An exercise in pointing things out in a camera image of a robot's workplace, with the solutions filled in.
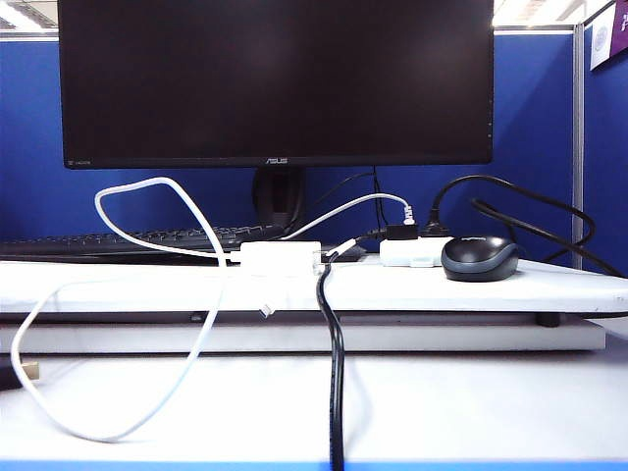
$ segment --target poster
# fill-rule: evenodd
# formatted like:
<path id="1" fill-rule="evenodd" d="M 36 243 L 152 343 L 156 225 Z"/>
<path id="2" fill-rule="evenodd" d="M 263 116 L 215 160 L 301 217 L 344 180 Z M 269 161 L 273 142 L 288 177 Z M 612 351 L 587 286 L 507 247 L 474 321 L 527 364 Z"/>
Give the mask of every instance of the poster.
<path id="1" fill-rule="evenodd" d="M 615 5 L 615 23 L 610 40 L 610 57 L 628 48 L 628 0 Z"/>
<path id="2" fill-rule="evenodd" d="M 617 0 L 593 21 L 591 70 L 628 48 L 628 0 Z"/>

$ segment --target blue cubicle wall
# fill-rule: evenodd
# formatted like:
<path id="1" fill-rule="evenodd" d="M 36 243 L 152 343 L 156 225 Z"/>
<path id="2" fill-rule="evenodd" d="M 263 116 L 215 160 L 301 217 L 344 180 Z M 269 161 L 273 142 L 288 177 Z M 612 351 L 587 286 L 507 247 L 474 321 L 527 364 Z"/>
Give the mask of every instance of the blue cubicle wall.
<path id="1" fill-rule="evenodd" d="M 63 168 L 56 42 L 0 43 L 0 237 L 81 234 L 105 230 L 93 210 L 98 189 L 155 175 L 177 179 L 216 225 L 254 222 L 250 203 L 250 169 L 177 171 L 70 171 Z M 571 35 L 498 35 L 496 37 L 495 157 L 489 165 L 381 167 L 383 190 L 398 193 L 425 222 L 435 192 L 453 178 L 489 173 L 550 196 L 571 200 Z M 368 169 L 310 169 L 310 201 L 343 178 Z M 310 215 L 372 189 L 369 179 L 354 181 Z M 457 233 L 505 234 L 496 222 L 476 214 L 468 199 L 480 196 L 503 211 L 570 235 L 570 219 L 487 183 L 470 183 L 445 199 L 444 220 Z M 112 197 L 108 209 L 128 229 L 193 225 L 167 189 Z M 387 216 L 397 208 L 386 205 Z M 375 226 L 373 205 L 366 203 L 312 232 L 337 241 Z M 531 257 L 553 247 L 522 236 Z"/>
<path id="2" fill-rule="evenodd" d="M 585 44 L 584 201 L 598 224 L 588 246 L 628 274 L 628 51 L 591 72 L 590 29 Z"/>

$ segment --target keyboard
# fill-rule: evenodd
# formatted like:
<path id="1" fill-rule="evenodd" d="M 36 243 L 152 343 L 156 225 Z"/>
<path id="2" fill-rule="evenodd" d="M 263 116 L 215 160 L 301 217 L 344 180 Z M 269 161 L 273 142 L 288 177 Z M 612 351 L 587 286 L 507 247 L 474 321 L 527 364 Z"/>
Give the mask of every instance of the keyboard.
<path id="1" fill-rule="evenodd" d="M 238 250 L 243 242 L 275 239 L 282 236 L 284 231 L 281 226 L 214 228 L 225 251 Z M 129 234 L 160 245 L 205 252 L 214 251 L 207 235 L 200 229 L 129 232 Z M 203 257 L 179 255 L 142 247 L 116 234 L 61 235 L 0 242 L 0 260 L 77 263 L 207 263 L 207 259 Z"/>

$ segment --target black mouse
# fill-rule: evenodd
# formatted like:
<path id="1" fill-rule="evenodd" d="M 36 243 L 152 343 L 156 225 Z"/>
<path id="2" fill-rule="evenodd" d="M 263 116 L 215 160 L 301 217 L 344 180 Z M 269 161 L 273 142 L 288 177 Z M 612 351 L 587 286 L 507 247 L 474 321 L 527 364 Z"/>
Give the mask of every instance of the black mouse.
<path id="1" fill-rule="evenodd" d="M 458 282 L 496 282 L 512 275 L 519 263 L 518 245 L 493 235 L 455 237 L 445 244 L 445 274 Z"/>

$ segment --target white adapter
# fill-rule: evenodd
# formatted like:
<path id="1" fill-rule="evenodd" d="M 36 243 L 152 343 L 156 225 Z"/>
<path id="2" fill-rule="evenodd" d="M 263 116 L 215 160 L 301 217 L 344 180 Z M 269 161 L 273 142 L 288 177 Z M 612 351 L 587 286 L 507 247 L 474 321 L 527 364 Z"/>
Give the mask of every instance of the white adapter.
<path id="1" fill-rule="evenodd" d="M 312 276 L 321 264 L 321 242 L 259 241 L 245 242 L 232 252 L 247 275 L 265 277 Z"/>
<path id="2" fill-rule="evenodd" d="M 441 253 L 451 237 L 382 240 L 380 260 L 387 267 L 440 267 Z"/>

